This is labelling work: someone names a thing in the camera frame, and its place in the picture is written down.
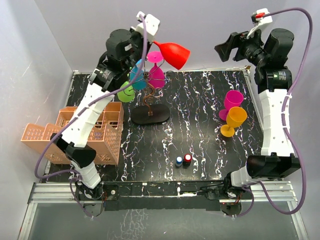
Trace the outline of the magenta plastic wine glass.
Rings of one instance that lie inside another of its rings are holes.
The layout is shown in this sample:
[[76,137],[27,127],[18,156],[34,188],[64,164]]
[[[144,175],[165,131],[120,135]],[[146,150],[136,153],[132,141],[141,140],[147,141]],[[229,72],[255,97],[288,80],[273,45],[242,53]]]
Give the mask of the magenta plastic wine glass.
[[153,67],[149,71],[149,83],[156,88],[163,88],[165,86],[165,75],[161,69],[164,63],[164,57],[160,51],[152,51],[147,55],[147,60],[153,63]]

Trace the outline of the green plastic wine glass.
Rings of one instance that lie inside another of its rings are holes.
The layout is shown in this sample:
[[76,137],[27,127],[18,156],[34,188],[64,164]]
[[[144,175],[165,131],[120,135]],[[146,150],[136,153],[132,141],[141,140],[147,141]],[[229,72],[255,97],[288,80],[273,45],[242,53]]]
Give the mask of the green plastic wine glass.
[[135,98],[135,90],[131,85],[128,86],[129,84],[128,81],[125,81],[121,86],[121,88],[125,89],[117,93],[118,99],[123,103],[132,102]]

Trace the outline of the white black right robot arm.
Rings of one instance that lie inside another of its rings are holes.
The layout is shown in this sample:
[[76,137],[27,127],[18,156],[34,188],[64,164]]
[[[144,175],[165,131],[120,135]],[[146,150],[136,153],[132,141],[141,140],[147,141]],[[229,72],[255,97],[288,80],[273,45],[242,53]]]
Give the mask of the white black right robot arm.
[[231,51],[238,62],[248,60],[255,66],[254,80],[263,113],[263,143],[259,155],[247,157],[245,166],[229,172],[224,178],[223,194],[233,199],[246,185],[257,181],[280,179],[300,169],[299,158],[284,130],[290,128],[288,91],[292,86],[291,71],[285,66],[293,47],[294,34],[284,28],[273,29],[266,42],[261,40],[261,30],[253,36],[249,32],[233,32],[226,42],[214,47],[222,62],[229,59]]

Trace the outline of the blue plastic wine glass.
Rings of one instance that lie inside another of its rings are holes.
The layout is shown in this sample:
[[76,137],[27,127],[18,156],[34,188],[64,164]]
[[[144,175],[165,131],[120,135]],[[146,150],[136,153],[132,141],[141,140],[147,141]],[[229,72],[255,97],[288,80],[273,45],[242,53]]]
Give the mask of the blue plastic wine glass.
[[139,71],[139,67],[141,65],[142,60],[140,59],[135,66],[132,68],[132,70],[130,71],[129,74],[129,81],[131,82],[135,77],[136,80],[135,82],[132,84],[132,87],[134,90],[140,91],[143,90],[146,86],[147,86],[147,82],[145,81],[144,78],[144,71],[141,70],[140,74],[138,74]]

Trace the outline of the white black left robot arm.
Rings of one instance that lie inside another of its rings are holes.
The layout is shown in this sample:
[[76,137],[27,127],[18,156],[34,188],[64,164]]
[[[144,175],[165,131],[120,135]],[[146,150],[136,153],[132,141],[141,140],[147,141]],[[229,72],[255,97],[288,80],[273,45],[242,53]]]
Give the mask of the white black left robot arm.
[[157,32],[151,27],[116,29],[107,39],[106,51],[90,74],[86,92],[68,125],[51,140],[71,161],[93,200],[103,195],[101,178],[94,159],[96,151],[88,146],[90,133],[99,116],[128,79],[127,74],[145,58]]

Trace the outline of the red plastic wine glass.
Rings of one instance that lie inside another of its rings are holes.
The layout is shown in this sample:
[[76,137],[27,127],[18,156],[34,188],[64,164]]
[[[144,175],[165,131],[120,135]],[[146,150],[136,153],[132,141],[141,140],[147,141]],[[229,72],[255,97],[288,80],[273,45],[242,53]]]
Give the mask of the red plastic wine glass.
[[190,57],[191,51],[177,43],[157,41],[153,43],[158,46],[164,60],[176,70],[181,70]]

